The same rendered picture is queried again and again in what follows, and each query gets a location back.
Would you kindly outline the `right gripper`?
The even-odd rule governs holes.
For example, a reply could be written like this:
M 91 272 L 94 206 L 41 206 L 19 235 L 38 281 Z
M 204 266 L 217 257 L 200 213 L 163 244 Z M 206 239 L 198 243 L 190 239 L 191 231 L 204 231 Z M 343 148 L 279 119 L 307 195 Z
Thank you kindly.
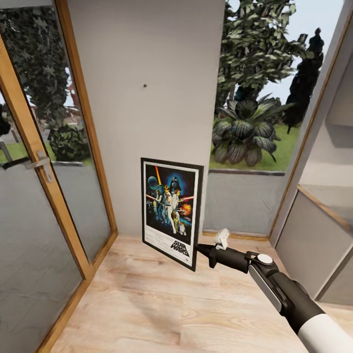
M 195 249 L 201 254 L 209 258 L 209 267 L 215 268 L 217 263 L 223 264 L 230 268 L 234 269 L 234 257 L 237 250 L 227 247 L 225 250 L 216 249 L 217 243 L 215 246 L 198 244 L 195 246 Z

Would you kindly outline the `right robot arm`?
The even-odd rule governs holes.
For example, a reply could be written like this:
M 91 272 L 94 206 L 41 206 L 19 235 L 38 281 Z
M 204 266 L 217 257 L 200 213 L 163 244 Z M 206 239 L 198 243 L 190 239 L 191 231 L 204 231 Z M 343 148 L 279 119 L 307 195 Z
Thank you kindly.
M 279 272 L 277 264 L 266 254 L 227 247 L 228 236 L 228 229 L 223 228 L 214 237 L 215 246 L 195 246 L 209 258 L 210 268 L 220 263 L 245 274 L 249 270 L 309 353 L 353 353 L 353 339 L 310 298 L 300 283 Z

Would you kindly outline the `poster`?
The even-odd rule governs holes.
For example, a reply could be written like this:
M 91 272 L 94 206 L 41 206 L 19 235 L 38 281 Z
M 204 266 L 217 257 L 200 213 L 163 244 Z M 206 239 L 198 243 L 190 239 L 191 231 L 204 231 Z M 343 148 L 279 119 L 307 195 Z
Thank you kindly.
M 141 157 L 142 242 L 196 271 L 204 166 Z

